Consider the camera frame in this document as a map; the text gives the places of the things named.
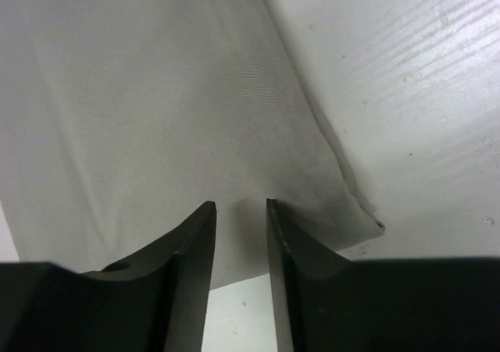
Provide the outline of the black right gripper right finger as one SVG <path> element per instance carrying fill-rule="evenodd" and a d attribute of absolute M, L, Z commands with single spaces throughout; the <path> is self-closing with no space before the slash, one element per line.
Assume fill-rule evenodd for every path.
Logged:
<path fill-rule="evenodd" d="M 310 236 L 277 200 L 266 201 L 266 241 L 279 351 L 332 351 L 329 281 L 348 260 Z"/>

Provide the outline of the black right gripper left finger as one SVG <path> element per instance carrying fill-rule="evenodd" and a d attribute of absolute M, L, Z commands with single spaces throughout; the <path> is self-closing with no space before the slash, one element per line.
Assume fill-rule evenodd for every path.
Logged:
<path fill-rule="evenodd" d="M 101 271 L 84 273 L 90 318 L 79 351 L 199 351 L 216 238 L 206 201 L 178 227 Z"/>

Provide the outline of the grey cloth napkin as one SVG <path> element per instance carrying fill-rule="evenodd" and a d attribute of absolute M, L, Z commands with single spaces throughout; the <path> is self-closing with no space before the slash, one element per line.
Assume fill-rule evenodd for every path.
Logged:
<path fill-rule="evenodd" d="M 382 226 L 263 0 L 1 0 L 1 200 L 23 261 L 103 268 L 217 209 L 212 287 L 263 274 L 266 200 L 338 250 Z"/>

